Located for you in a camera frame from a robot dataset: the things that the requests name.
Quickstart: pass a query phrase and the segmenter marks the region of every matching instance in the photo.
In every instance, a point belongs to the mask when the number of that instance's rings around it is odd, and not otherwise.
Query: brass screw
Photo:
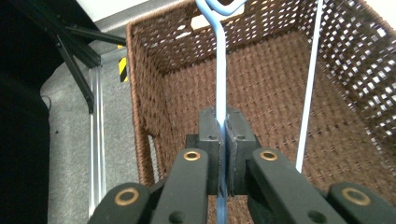
[[[133,196],[131,199],[128,200],[123,200],[121,198],[122,194],[124,193],[132,193]],[[128,188],[128,189],[123,189],[122,191],[120,191],[117,195],[116,198],[114,199],[114,202],[119,205],[119,206],[126,206],[129,205],[131,203],[136,202],[136,200],[139,198],[139,191],[137,191],[137,189],[135,188]]]
[[[201,158],[201,154],[197,151],[188,151],[183,155],[186,161],[198,161]]]
[[[350,201],[352,203],[355,203],[355,204],[358,204],[361,206],[367,206],[371,203],[370,197],[358,189],[344,188],[342,190],[342,193],[343,193],[344,198],[346,198],[348,201]]]
[[[260,157],[267,161],[276,161],[277,160],[277,155],[270,151],[270,150],[264,150],[262,153],[260,153]]]

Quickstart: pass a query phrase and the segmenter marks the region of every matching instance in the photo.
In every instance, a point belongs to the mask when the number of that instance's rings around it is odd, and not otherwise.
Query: blue cord
[[[225,118],[227,116],[227,63],[226,63],[226,41],[224,29],[220,21],[216,18],[215,13],[210,9],[211,6],[215,11],[223,16],[232,15],[247,0],[233,1],[230,5],[224,6],[217,0],[195,0],[198,8],[209,21],[216,35],[216,120],[219,123],[221,139],[225,142]],[[225,184],[226,176],[226,153],[224,149],[220,156],[223,164],[220,165],[220,189],[217,199],[217,223],[227,223],[227,188]]]

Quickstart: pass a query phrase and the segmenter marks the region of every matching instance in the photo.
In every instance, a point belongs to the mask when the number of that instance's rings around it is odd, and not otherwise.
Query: black curtain
[[[97,30],[75,0],[46,3]],[[47,223],[50,125],[40,88],[63,60],[8,1],[0,1],[0,54],[0,223]]]

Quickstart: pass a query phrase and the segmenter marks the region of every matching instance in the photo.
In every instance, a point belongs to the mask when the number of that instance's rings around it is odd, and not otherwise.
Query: white string
[[[300,139],[298,142],[298,149],[297,149],[296,169],[298,172],[301,172],[303,170],[306,132],[308,129],[309,111],[311,109],[311,101],[312,101],[312,90],[314,88],[315,66],[317,63],[317,56],[318,56],[318,42],[319,42],[322,7],[323,7],[323,0],[318,0],[317,16],[315,18],[314,38],[312,41],[312,49],[311,49],[311,59],[309,62],[309,70],[308,70],[308,80],[306,81],[303,120],[301,122]]]

